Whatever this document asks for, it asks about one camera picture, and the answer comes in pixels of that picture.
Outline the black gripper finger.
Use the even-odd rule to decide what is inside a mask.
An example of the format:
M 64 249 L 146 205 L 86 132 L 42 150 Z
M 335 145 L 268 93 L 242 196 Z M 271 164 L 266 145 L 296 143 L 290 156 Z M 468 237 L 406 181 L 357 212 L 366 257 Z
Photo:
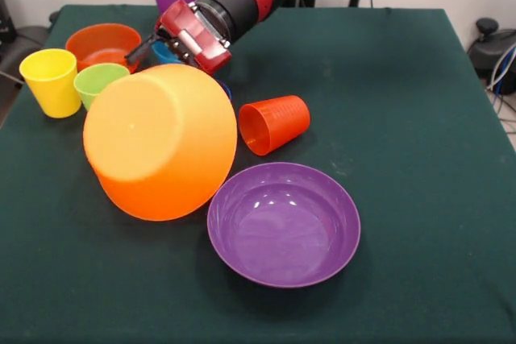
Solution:
M 145 57 L 147 51 L 150 47 L 156 42 L 155 36 L 149 36 L 144 39 L 136 48 L 130 51 L 127 55 L 124 56 L 127 66 L 134 66 L 137 64 L 143 57 Z

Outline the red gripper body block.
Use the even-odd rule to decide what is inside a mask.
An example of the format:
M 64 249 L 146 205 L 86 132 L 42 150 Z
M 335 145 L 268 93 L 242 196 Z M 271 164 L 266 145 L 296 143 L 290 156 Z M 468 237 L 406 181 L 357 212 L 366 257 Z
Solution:
M 231 60 L 231 43 L 195 2 L 174 2 L 156 22 L 156 36 L 178 60 L 210 75 Z

